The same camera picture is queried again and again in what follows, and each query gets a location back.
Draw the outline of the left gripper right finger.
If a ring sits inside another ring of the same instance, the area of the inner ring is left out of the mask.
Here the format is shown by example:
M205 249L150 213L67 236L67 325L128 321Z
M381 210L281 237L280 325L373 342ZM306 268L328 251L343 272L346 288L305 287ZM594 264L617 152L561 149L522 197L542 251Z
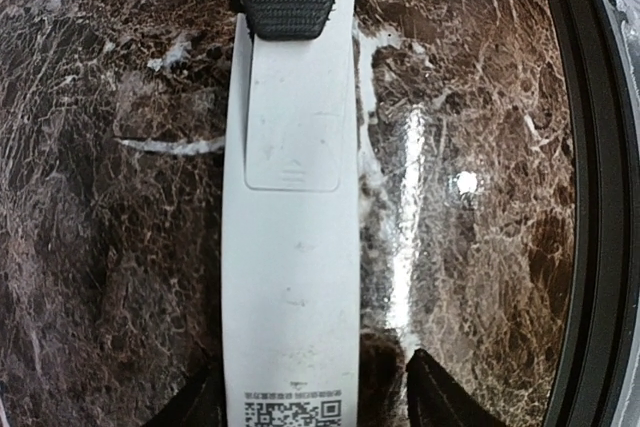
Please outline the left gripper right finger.
M479 405L425 349L414 351L406 374L411 427L500 425L500 420Z

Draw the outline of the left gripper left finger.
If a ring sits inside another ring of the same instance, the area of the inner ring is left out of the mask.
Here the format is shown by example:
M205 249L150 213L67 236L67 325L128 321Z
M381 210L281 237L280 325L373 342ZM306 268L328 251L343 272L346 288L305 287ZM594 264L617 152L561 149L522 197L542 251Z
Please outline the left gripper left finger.
M223 425L223 374L217 365L195 373L144 427Z

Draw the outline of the white battery cover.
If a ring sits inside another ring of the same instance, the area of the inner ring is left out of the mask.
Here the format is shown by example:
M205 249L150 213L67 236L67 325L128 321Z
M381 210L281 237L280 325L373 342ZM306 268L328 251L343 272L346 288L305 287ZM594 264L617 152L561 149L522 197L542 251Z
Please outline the white battery cover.
M335 0L321 35L253 43L245 181L253 190L333 192L357 181L355 0Z

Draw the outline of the white remote control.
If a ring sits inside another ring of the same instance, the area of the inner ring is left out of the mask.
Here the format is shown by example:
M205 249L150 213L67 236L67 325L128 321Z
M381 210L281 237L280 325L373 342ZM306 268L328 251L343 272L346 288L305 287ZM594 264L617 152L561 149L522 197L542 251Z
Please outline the white remote control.
M236 21L221 223L226 416L231 426L357 422L357 181L333 192L253 190L245 154L255 35Z

